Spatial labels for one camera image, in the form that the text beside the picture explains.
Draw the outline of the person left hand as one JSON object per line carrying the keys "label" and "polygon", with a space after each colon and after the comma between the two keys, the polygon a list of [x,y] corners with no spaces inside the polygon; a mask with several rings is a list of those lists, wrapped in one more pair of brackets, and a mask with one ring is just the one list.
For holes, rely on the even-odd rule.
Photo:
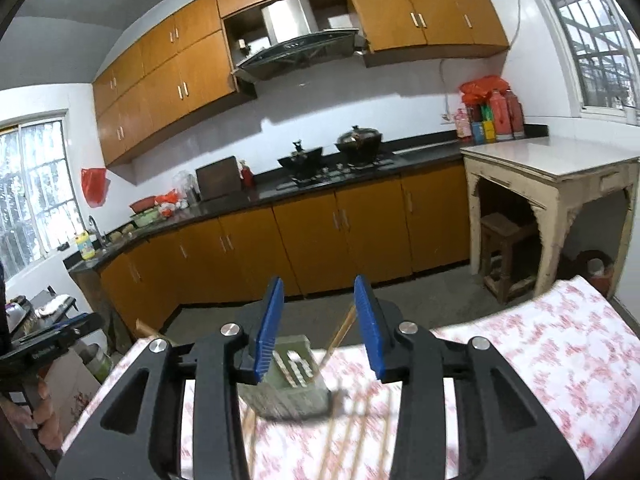
{"label": "person left hand", "polygon": [[1,409],[14,430],[37,430],[39,443],[49,451],[59,451],[64,441],[60,418],[55,413],[50,390],[46,382],[38,379],[39,403],[29,413],[5,396],[1,397]]}

